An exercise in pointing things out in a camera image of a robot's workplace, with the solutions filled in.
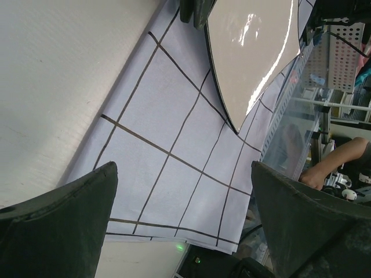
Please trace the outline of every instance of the person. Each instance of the person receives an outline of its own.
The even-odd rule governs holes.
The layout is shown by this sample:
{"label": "person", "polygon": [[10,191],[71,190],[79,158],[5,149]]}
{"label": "person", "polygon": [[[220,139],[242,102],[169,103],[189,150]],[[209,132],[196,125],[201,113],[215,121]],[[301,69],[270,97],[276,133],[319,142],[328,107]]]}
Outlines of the person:
{"label": "person", "polygon": [[371,169],[371,143],[367,139],[356,137],[344,140],[344,137],[341,137],[339,141],[343,141],[343,144],[334,140],[337,148],[318,164],[304,171],[299,178],[300,182],[321,190],[328,174],[344,164],[339,172],[347,175],[354,185],[361,169]]}

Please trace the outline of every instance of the hand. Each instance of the hand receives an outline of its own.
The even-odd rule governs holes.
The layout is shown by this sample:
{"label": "hand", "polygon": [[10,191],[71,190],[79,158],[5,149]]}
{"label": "hand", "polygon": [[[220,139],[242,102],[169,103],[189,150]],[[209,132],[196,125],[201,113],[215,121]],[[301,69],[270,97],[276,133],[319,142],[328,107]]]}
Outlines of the hand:
{"label": "hand", "polygon": [[321,168],[317,166],[318,165],[304,171],[301,174],[299,181],[310,186],[311,188],[321,190],[327,175],[324,174]]}

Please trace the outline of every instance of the human arm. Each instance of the human arm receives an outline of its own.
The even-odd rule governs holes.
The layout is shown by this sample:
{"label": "human arm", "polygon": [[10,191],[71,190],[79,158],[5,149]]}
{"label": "human arm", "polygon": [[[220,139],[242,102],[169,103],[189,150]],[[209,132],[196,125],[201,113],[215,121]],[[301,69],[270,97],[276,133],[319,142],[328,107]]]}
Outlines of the human arm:
{"label": "human arm", "polygon": [[362,137],[341,145],[326,156],[321,162],[304,171],[299,181],[318,190],[321,190],[328,174],[344,163],[359,159],[366,150],[369,141]]}

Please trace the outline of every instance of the glossy white surface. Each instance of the glossy white surface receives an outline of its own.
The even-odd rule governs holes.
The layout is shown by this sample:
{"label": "glossy white surface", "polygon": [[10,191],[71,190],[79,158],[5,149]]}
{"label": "glossy white surface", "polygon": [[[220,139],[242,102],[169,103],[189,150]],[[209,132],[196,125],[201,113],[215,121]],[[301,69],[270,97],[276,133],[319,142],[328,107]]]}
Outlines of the glossy white surface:
{"label": "glossy white surface", "polygon": [[218,0],[208,20],[221,96],[236,131],[300,51],[298,1]]}
{"label": "glossy white surface", "polygon": [[2,1],[0,208],[57,186],[161,3]]}

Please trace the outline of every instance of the white paper sheet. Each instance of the white paper sheet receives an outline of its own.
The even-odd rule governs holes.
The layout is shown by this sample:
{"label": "white paper sheet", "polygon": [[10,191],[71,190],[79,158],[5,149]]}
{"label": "white paper sheet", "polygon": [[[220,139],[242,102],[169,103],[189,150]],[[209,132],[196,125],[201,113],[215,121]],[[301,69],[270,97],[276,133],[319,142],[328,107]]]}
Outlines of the white paper sheet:
{"label": "white paper sheet", "polygon": [[180,21],[174,1],[150,31],[68,180],[117,163],[107,240],[187,241],[231,253],[252,191],[250,165],[260,158],[287,69],[236,136],[225,123],[203,31]]}

